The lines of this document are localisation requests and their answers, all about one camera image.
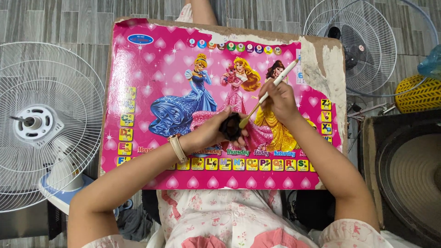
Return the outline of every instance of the wristwatch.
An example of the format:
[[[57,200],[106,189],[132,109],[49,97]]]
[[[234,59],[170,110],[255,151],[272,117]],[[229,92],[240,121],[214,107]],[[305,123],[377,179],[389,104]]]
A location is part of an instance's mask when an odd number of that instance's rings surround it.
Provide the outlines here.
[[[187,156],[185,156],[185,153],[182,150],[181,144],[179,143],[179,137],[181,137],[180,133],[174,134],[174,135],[168,137],[167,141],[169,141],[170,144],[172,145],[173,150],[176,153],[176,156],[178,156],[179,163],[183,164],[188,160],[188,158],[187,158]]]

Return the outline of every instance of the educational poster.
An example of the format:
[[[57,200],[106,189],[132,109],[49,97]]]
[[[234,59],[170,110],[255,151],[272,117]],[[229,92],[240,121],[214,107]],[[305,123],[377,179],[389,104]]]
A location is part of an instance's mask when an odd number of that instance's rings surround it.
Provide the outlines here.
[[[301,73],[301,44],[254,41],[211,42],[193,28],[157,26],[130,19],[114,28],[104,144],[106,172],[191,132],[232,106],[247,114],[260,87],[296,58],[285,82],[294,88],[297,108],[324,139],[341,151],[334,104],[309,87]],[[221,144],[192,154],[145,189],[314,189],[314,165],[270,111],[259,109],[246,127],[244,149]]]

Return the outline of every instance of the pink gown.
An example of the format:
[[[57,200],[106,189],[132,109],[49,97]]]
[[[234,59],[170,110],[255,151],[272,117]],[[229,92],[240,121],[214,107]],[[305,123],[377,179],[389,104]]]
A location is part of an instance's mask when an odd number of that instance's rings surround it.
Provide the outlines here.
[[[228,85],[225,76],[220,78],[220,83],[223,86]],[[227,106],[231,106],[231,110],[233,112],[247,114],[247,110],[245,109],[245,104],[243,102],[243,95],[240,91],[240,85],[243,83],[243,81],[236,77],[233,83],[238,86],[231,85],[231,90],[220,109],[218,109],[216,112],[197,111],[193,113],[193,121],[190,125],[191,131],[202,125],[206,120],[213,117],[215,114],[224,110]],[[273,133],[267,126],[258,126],[254,124],[253,121],[250,121],[245,129],[248,131],[248,136],[244,137],[246,144],[245,149],[251,152],[257,149],[265,150],[266,146],[269,145],[273,140]],[[241,150],[240,147],[235,147],[231,143],[228,143],[228,145],[222,144],[222,149],[225,151],[226,149]]]

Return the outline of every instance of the electric fan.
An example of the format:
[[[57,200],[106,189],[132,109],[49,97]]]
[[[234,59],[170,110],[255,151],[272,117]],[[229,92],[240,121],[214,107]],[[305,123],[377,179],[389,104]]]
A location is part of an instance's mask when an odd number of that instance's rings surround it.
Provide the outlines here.
[[[81,57],[36,42],[0,45],[0,212],[45,199],[68,214],[92,179],[104,87]]]
[[[364,0],[323,0],[309,14],[304,35],[339,39],[344,47],[346,88],[369,94],[386,83],[396,62],[392,28]]]

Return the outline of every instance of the hand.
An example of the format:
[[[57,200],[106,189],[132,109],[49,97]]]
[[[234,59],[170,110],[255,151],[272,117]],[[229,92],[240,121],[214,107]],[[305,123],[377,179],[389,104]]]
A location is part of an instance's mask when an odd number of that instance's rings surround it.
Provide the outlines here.
[[[273,82],[274,79],[270,79],[262,86],[259,99],[268,91],[269,96],[262,103],[262,107],[270,108],[276,118],[286,126],[300,114],[295,104],[294,92],[292,87],[284,82],[280,82],[277,87]]]
[[[196,144],[196,151],[202,150],[204,148],[210,147],[221,142],[229,142],[225,139],[224,135],[219,132],[219,127],[221,123],[230,115],[231,107],[225,108],[223,111],[219,112],[217,115],[208,119],[204,124],[195,129],[193,132],[187,134],[191,136],[192,142]],[[239,113],[240,118],[245,118],[246,115]],[[243,129],[242,136],[248,136],[248,132]],[[237,141],[232,142],[236,147],[244,147],[245,140],[243,137],[239,137]]]

